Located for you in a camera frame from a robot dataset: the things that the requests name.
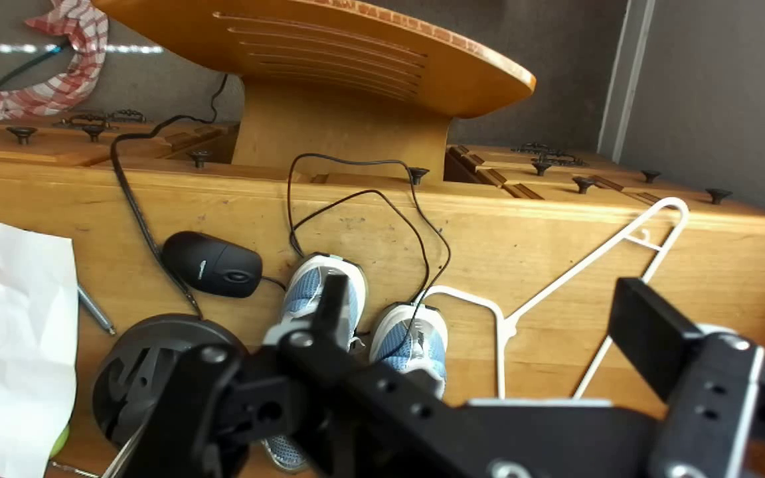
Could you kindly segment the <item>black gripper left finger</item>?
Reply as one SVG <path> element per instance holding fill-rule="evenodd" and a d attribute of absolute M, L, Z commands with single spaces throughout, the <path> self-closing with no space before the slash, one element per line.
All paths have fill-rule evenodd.
<path fill-rule="evenodd" d="M 346 277 L 326 277 L 324 291 L 312 319 L 312 331 L 322 340 L 338 340 L 340 313 L 348 299 L 348 279 Z"/>

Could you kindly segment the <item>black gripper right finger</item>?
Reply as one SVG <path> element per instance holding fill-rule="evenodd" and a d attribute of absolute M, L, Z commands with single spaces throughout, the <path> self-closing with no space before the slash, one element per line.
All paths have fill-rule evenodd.
<path fill-rule="evenodd" d="M 704 332 L 653 287 L 621 277 L 613 287 L 608 337 L 649 389 L 666 401 Z"/>

